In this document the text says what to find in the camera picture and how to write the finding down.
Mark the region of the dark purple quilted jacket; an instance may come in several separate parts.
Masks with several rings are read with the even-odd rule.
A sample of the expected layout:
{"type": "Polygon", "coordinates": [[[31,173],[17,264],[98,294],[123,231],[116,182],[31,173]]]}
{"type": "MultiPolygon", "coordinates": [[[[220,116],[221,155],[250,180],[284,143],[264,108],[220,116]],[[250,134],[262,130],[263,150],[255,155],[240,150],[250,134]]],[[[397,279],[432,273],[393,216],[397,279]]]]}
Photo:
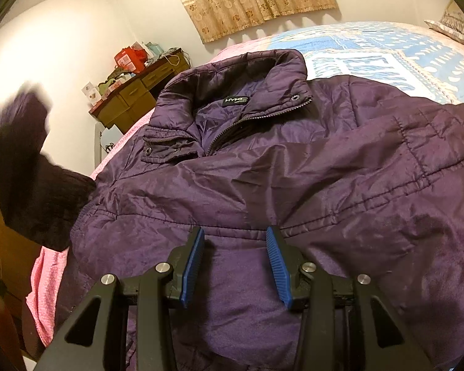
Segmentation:
{"type": "Polygon", "coordinates": [[[46,118],[34,91],[0,109],[0,206],[68,253],[57,322],[96,277],[137,275],[200,226],[178,367],[290,368],[301,322],[274,291],[277,226],[326,271],[375,278],[435,369],[464,357],[464,104],[309,79],[293,49],[247,53],[172,79],[95,179],[41,154],[46,118]]]}

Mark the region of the white box beside desk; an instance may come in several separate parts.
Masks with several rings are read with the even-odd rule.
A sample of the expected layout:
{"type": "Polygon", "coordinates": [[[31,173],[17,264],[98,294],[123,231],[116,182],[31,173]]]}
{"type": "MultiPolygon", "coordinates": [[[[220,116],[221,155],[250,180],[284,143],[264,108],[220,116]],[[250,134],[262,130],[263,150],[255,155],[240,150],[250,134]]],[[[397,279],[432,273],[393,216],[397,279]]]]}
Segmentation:
{"type": "Polygon", "coordinates": [[[110,153],[114,145],[123,137],[123,133],[112,125],[106,128],[101,122],[97,122],[94,128],[94,166],[97,167],[110,153]]]}

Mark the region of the dark wooden desk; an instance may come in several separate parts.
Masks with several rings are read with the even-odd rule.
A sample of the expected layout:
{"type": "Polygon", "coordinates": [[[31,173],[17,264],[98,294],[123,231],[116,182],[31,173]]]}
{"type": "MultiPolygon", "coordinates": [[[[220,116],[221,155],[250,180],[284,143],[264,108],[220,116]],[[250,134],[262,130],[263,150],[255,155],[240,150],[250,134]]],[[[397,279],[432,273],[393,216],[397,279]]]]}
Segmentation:
{"type": "Polygon", "coordinates": [[[117,126],[126,134],[144,115],[155,108],[165,86],[178,74],[190,69],[187,53],[169,49],[140,74],[117,86],[89,114],[105,128],[117,126]]]}

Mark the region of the red gift box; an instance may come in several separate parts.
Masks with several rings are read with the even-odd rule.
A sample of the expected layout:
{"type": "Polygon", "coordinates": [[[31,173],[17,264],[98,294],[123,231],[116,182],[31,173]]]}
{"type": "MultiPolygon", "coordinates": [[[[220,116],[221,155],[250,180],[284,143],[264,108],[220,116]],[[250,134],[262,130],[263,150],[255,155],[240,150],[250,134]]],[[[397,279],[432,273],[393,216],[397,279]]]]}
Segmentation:
{"type": "Polygon", "coordinates": [[[132,47],[123,48],[114,57],[116,64],[132,73],[139,74],[146,68],[146,51],[143,49],[133,49],[132,47]]]}

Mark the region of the grey patterned pillow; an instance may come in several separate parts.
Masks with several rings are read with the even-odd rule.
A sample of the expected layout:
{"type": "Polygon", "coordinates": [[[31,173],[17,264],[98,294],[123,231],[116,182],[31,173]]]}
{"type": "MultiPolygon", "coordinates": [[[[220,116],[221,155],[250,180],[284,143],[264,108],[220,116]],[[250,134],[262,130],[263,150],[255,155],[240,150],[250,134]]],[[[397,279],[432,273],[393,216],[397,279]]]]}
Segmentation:
{"type": "Polygon", "coordinates": [[[450,0],[439,21],[425,20],[425,24],[431,30],[464,45],[464,13],[454,0],[450,0]]]}

